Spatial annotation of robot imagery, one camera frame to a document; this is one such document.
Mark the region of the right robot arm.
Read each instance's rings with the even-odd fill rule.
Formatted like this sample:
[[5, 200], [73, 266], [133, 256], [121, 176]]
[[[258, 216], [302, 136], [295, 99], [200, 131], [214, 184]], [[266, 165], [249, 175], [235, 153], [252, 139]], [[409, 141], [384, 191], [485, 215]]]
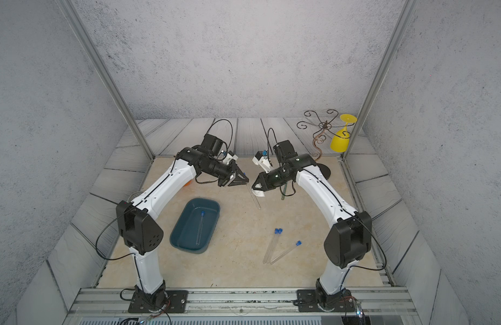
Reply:
[[371, 249], [371, 216], [348, 204], [308, 154], [287, 158], [276, 169], [265, 157], [255, 156], [253, 163], [263, 170], [252, 185], [255, 196], [263, 196], [266, 191], [292, 181], [307, 192], [325, 217], [330, 228], [324, 241], [328, 262], [316, 281], [315, 301], [321, 310], [333, 310], [350, 295], [345, 289], [349, 271], [357, 268], [358, 262]]

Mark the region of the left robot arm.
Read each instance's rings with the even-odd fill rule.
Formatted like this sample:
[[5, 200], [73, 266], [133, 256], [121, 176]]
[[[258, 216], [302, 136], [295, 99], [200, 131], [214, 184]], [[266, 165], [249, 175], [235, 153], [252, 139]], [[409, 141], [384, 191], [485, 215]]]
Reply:
[[215, 177], [219, 187], [246, 185], [249, 179], [237, 165], [237, 159], [231, 151], [219, 160], [215, 153], [201, 146], [186, 147], [146, 191], [129, 202], [118, 203], [119, 234], [133, 255], [137, 273], [135, 293], [153, 309], [164, 307], [168, 301], [156, 252], [164, 232], [156, 220], [178, 191], [203, 173]]

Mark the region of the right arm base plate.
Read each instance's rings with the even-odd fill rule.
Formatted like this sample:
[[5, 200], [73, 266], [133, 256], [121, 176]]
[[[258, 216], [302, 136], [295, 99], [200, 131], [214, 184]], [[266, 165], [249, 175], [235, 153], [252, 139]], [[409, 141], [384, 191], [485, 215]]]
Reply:
[[343, 289], [334, 295], [327, 295], [322, 289], [300, 289], [292, 304], [300, 312], [353, 313], [356, 311], [355, 299], [351, 291]]

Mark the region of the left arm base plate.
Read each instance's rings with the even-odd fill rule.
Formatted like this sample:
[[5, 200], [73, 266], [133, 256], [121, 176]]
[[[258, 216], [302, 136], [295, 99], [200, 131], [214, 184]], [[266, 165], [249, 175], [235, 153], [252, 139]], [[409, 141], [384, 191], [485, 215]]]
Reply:
[[189, 291], [172, 290], [157, 291], [154, 294], [144, 293], [136, 288], [128, 307], [129, 314], [183, 314], [188, 301]]

